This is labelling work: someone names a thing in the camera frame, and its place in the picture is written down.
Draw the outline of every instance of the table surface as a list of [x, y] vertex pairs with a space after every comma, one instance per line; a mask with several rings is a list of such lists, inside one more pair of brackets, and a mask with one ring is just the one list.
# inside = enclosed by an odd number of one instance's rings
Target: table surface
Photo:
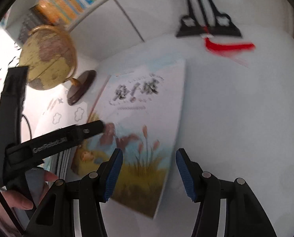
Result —
[[[62, 88], [50, 103], [51, 109], [44, 114], [35, 135], [85, 123], [106, 75], [164, 55], [183, 57], [186, 80], [175, 149], [184, 148], [192, 161], [220, 179], [244, 178], [277, 235], [293, 236], [294, 40], [272, 28], [242, 25], [240, 29], [245, 40], [256, 45], [254, 52], [238, 55], [246, 66], [207, 52], [200, 37], [177, 39], [173, 34], [163, 35], [100, 63], [95, 83], [76, 105], [67, 105], [66, 90]], [[229, 39], [213, 39], [214, 42], [226, 40]], [[84, 117], [76, 122], [74, 113], [78, 108], [84, 110]], [[68, 172], [66, 180], [76, 177]], [[113, 200], [101, 207], [110, 237], [180, 237], [191, 235], [199, 204], [187, 197], [172, 160], [154, 220]], [[222, 201], [218, 236], [223, 236], [224, 220], [225, 202]]]

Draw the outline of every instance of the globe stand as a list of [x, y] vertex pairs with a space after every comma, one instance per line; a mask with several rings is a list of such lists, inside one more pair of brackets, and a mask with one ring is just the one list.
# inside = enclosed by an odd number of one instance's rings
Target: globe stand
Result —
[[76, 104], [78, 100], [86, 93], [96, 77], [95, 70], [87, 70], [83, 72], [77, 79], [72, 78], [67, 100], [70, 106]]

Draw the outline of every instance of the globe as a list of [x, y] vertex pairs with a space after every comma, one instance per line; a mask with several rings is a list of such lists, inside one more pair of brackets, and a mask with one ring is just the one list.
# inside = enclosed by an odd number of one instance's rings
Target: globe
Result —
[[76, 51], [68, 33], [48, 25], [32, 30], [19, 60], [19, 66], [29, 66], [27, 83], [36, 90], [73, 81], [76, 65]]

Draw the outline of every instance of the metal screw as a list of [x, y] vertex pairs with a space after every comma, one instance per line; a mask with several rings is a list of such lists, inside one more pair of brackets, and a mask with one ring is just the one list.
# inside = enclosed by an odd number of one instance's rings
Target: metal screw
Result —
[[55, 185], [60, 186], [60, 185], [63, 185], [63, 183], [64, 183], [64, 180], [59, 179], [55, 182]]
[[93, 179], [96, 178], [98, 176], [97, 172], [92, 172], [89, 174], [89, 178]]
[[209, 172], [203, 172], [202, 176], [205, 177], [205, 178], [210, 178], [212, 175]]
[[242, 178], [238, 178], [238, 179], [237, 179], [237, 183], [243, 185], [243, 184], [245, 184], [245, 180], [242, 179]]

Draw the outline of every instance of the finger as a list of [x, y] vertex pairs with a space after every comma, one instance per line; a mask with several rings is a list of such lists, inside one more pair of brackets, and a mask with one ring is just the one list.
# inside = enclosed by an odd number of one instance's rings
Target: finger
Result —
[[44, 181], [45, 182], [55, 182], [57, 179], [58, 179], [58, 176], [45, 170], [45, 173], [44, 173]]
[[33, 208], [33, 202], [17, 191], [4, 191], [2, 195], [10, 208], [19, 208], [22, 210], [31, 210]]
[[40, 204], [40, 202], [42, 201], [42, 199], [45, 197], [46, 193], [48, 192], [49, 190], [49, 186], [47, 183], [44, 183], [44, 188], [43, 188], [43, 191], [42, 191], [42, 194], [40, 196], [40, 199], [39, 199], [39, 202], [38, 204]]

